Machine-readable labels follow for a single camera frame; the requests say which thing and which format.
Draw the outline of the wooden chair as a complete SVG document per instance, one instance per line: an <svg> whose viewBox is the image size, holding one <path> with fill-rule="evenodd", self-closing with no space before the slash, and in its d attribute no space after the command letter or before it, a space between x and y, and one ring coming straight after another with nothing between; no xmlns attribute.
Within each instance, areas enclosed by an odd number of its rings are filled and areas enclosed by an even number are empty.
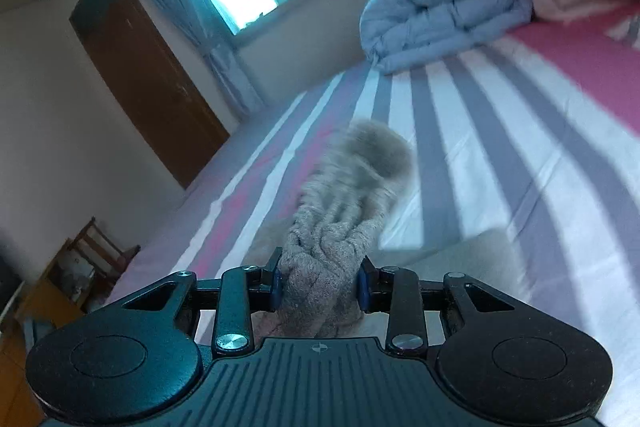
<svg viewBox="0 0 640 427"><path fill-rule="evenodd" d="M54 255L16 312L17 321L36 319L56 326L73 322L111 294L139 245L122 248L92 218Z"/></svg>

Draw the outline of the grey fleece pants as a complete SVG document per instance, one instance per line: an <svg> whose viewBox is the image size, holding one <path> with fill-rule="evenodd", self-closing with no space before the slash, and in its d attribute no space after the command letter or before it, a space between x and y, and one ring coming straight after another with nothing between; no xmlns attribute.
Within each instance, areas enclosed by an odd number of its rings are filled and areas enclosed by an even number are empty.
<svg viewBox="0 0 640 427"><path fill-rule="evenodd" d="M357 272L367 256L379 268L395 265L432 281L463 272L529 299L522 256L500 229L448 247L378 246L413 173L409 144L385 124L360 120L331 139L292 216L261 225L243 259L263 265L275 249L282 251L283 303L276 312L253 315L256 339L383 338L386 316L361 312L356 298Z"/></svg>

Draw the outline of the brown wooden door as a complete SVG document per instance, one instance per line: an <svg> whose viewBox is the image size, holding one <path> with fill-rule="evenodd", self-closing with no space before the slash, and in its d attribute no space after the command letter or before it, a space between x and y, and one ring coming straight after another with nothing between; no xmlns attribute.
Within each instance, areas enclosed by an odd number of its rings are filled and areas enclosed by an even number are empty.
<svg viewBox="0 0 640 427"><path fill-rule="evenodd" d="M139 0L78 0L70 24L119 106L188 187L229 139Z"/></svg>

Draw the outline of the grey blue folded duvet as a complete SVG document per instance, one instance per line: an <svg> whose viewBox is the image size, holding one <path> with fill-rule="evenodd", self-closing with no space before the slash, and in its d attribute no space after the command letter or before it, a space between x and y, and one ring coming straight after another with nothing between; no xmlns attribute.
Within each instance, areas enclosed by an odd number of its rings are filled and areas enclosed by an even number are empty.
<svg viewBox="0 0 640 427"><path fill-rule="evenodd" d="M495 40L532 14L532 0L369 0L360 43L372 66L395 74Z"/></svg>

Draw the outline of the striped bed sheet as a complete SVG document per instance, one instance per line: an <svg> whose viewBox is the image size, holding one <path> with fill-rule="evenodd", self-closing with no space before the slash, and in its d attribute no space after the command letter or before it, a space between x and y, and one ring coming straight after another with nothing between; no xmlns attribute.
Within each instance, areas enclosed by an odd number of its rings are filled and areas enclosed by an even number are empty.
<svg viewBox="0 0 640 427"><path fill-rule="evenodd" d="M242 124L117 282L203 279L280 225L335 132L387 124L413 150L384 249L440 251L498 229L486 281L589 333L614 365L609 426L639 421L639 10L532 23L410 72L360 64Z"/></svg>

